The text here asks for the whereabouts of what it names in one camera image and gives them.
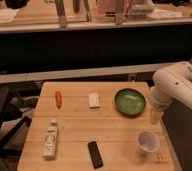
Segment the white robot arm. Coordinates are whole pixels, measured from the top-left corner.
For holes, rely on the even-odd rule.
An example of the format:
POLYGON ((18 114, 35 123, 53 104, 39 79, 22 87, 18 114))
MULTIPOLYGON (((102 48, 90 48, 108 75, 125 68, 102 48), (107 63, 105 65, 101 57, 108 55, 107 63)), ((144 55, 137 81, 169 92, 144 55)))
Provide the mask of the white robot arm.
POLYGON ((149 92, 150 123, 156 124, 176 99, 192 110, 192 64, 177 62, 158 69, 149 92))

